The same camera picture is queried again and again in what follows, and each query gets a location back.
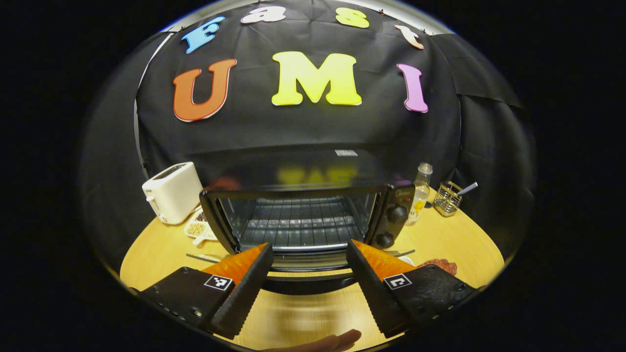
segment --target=orange letter u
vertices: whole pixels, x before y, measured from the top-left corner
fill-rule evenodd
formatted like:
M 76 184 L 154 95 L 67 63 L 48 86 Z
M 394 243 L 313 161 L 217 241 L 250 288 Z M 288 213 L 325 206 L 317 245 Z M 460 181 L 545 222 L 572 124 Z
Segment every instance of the orange letter u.
M 228 74 L 230 68 L 237 64 L 237 60 L 228 59 L 218 61 L 208 67 L 213 73 L 213 87 L 211 97 L 202 104 L 193 102 L 193 84 L 200 76 L 201 69 L 187 71 L 174 78 L 174 115 L 179 120 L 192 122 L 213 116 L 222 108 L 228 92 Z

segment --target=pink letter i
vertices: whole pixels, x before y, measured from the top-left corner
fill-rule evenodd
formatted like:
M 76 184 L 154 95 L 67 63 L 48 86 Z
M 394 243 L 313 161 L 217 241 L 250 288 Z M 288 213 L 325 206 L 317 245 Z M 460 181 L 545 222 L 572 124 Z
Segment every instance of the pink letter i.
M 419 82 L 419 77 L 422 75 L 422 72 L 413 66 L 403 63 L 399 63 L 397 66 L 400 71 L 404 73 L 404 81 L 406 82 L 407 98 L 404 101 L 404 106 L 411 111 L 427 112 L 428 106 L 424 102 L 422 86 Z

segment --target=bottle cap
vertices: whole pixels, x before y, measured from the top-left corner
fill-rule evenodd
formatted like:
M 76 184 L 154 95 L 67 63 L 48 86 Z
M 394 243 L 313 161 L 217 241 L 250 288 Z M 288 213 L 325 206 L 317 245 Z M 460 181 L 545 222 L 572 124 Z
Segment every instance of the bottle cap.
M 421 163 L 418 168 L 419 172 L 431 175 L 433 173 L 433 166 L 429 163 Z

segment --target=oven control knob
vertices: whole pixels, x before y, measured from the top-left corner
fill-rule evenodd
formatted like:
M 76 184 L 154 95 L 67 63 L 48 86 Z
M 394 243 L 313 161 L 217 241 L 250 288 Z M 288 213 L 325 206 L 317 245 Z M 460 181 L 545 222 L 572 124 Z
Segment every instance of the oven control knob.
M 387 211 L 387 218 L 394 224 L 403 224 L 409 218 L 409 212 L 402 205 L 396 204 Z
M 376 237 L 376 244 L 382 248 L 389 248 L 393 246 L 393 235 L 388 232 L 379 234 L 378 237 Z

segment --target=wire utensil holder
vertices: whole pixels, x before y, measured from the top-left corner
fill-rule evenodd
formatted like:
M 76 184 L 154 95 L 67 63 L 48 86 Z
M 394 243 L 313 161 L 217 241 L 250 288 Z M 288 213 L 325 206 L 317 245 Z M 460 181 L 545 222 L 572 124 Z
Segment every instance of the wire utensil holder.
M 461 190 L 461 187 L 451 181 L 442 182 L 439 185 L 437 194 L 434 196 L 433 207 L 444 217 L 454 215 L 459 209 L 463 198 L 458 195 L 458 192 Z

